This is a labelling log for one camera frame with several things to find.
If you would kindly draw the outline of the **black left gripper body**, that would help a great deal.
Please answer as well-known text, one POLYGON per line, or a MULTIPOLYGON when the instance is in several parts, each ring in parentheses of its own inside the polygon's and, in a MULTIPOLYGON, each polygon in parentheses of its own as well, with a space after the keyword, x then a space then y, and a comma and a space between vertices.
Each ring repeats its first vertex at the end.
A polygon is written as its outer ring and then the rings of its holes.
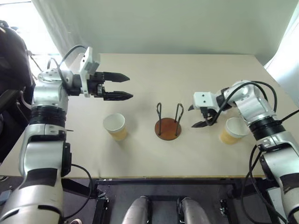
POLYGON ((89 76, 87 80, 88 92, 95 98, 103 98, 106 100, 106 91, 104 87, 105 75, 104 72, 95 72, 89 76))

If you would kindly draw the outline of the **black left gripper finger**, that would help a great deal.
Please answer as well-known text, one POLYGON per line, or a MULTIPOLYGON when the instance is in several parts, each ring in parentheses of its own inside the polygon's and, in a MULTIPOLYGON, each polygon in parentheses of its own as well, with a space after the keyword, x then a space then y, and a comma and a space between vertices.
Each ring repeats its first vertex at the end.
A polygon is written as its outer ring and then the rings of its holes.
POLYGON ((106 81, 111 81, 111 82, 121 83, 130 80, 130 78, 127 77, 126 75, 122 73, 116 73, 116 72, 103 72, 103 76, 106 81))
POLYGON ((132 98, 134 95, 124 91, 105 92, 103 100, 105 101, 124 101, 132 98))

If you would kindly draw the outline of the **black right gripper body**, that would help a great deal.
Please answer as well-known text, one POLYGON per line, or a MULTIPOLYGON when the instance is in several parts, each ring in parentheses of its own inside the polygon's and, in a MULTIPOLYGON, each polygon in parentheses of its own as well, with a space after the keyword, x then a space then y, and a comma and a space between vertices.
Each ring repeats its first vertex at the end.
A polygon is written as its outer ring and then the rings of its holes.
POLYGON ((200 123, 206 123, 206 120, 208 120, 209 123, 213 122, 213 119, 218 114, 215 109, 207 108, 207 107, 201 107, 200 108, 201 114, 205 120, 200 121, 200 123))

